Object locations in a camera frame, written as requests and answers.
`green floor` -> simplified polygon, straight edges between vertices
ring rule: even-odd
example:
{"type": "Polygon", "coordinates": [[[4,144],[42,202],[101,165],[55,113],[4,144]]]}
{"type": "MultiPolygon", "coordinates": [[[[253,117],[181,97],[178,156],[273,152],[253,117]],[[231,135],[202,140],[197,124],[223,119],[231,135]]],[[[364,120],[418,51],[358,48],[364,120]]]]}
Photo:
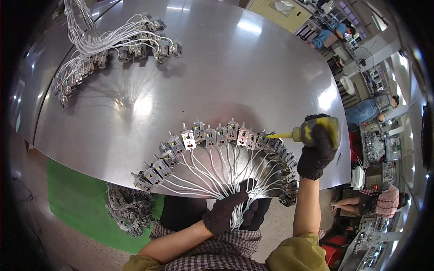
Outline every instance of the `green floor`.
{"type": "MultiPolygon", "coordinates": [[[[51,212],[68,226],[89,238],[128,253],[149,243],[151,229],[133,237],[120,230],[105,208],[104,181],[72,170],[58,162],[47,162],[48,199],[51,212]]],[[[160,218],[164,196],[155,195],[152,214],[160,218]]]]}

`speckled floor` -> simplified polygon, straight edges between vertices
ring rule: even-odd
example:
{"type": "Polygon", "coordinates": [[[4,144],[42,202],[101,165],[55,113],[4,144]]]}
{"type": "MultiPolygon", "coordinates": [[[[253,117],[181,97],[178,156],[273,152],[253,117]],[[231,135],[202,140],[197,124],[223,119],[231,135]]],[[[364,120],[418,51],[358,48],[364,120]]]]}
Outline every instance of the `speckled floor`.
{"type": "MultiPolygon", "coordinates": [[[[17,177],[15,198],[19,215],[25,224],[35,229],[43,249],[54,270],[68,266],[73,270],[120,270],[129,254],[102,245],[76,232],[57,219],[49,209],[46,162],[47,157],[35,151],[26,151],[24,140],[14,131],[10,132],[10,164],[12,176],[17,177]],[[33,199],[23,201],[29,192],[33,199]]],[[[333,222],[329,207],[331,190],[320,191],[322,211],[321,228],[327,230],[333,222]]],[[[292,236],[295,206],[284,207],[273,199],[265,221],[261,226],[262,241],[253,259],[264,262],[281,241],[292,236]]]]}

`olive green shirt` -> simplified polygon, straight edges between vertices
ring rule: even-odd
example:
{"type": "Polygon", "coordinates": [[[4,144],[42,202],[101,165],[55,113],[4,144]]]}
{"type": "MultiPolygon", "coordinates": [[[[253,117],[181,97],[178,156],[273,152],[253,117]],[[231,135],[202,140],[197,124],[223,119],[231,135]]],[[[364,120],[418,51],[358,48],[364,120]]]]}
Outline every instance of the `olive green shirt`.
{"type": "MultiPolygon", "coordinates": [[[[265,260],[270,271],[328,271],[326,251],[319,246],[316,233],[305,233],[280,243],[265,260]]],[[[133,255],[122,271],[158,271],[163,264],[148,256],[133,255]]]]}

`person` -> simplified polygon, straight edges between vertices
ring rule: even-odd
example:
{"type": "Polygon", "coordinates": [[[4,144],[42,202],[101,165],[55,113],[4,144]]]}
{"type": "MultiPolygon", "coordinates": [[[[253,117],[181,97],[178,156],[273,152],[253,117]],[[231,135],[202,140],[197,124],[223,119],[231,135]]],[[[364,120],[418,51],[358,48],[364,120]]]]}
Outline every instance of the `person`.
{"type": "Polygon", "coordinates": [[[359,123],[369,121],[374,117],[383,122],[398,105],[398,95],[392,96],[387,91],[381,91],[377,96],[345,109],[347,123],[348,125],[359,125],[359,123]]]}
{"type": "MultiPolygon", "coordinates": [[[[305,121],[326,115],[306,117],[305,121]]],[[[166,196],[160,220],[156,220],[150,243],[124,264],[123,271],[309,271],[329,270],[325,250],[319,246],[319,178],[333,160],[336,151],[325,128],[312,129],[316,147],[303,147],[297,165],[300,185],[294,215],[293,236],[284,240],[265,264],[251,259],[258,249],[260,224],[270,199],[257,200],[244,214],[240,229],[230,231],[234,207],[248,199],[246,192],[232,194],[206,210],[205,199],[166,196]]]]}
{"type": "Polygon", "coordinates": [[[407,193],[400,193],[398,188],[390,185],[388,190],[381,194],[375,189],[360,190],[361,195],[354,198],[342,199],[332,202],[333,209],[341,208],[348,212],[365,215],[375,213],[383,218],[390,218],[396,211],[407,205],[409,196],[407,193]]]}
{"type": "MultiPolygon", "coordinates": [[[[340,22],[332,23],[329,25],[329,28],[340,39],[344,38],[344,33],[355,35],[355,28],[352,27],[351,25],[347,26],[344,23],[340,23],[340,22]]],[[[328,29],[321,30],[318,36],[308,41],[307,44],[309,44],[314,49],[324,47],[322,43],[329,37],[332,31],[328,29]]]]}

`person in pink plaid shirt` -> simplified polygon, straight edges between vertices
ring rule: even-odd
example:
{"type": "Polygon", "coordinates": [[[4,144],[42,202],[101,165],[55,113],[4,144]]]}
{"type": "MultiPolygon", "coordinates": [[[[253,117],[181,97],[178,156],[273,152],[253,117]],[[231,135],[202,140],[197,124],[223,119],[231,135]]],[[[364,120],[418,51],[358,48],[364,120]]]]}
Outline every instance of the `person in pink plaid shirt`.
{"type": "Polygon", "coordinates": [[[330,206],[333,210],[341,208],[361,215],[375,213],[383,218],[390,218],[399,208],[406,206],[409,199],[407,193],[400,193],[398,188],[393,185],[390,185],[389,189],[382,193],[375,189],[363,189],[360,190],[360,194],[355,198],[332,202],[330,206]]]}

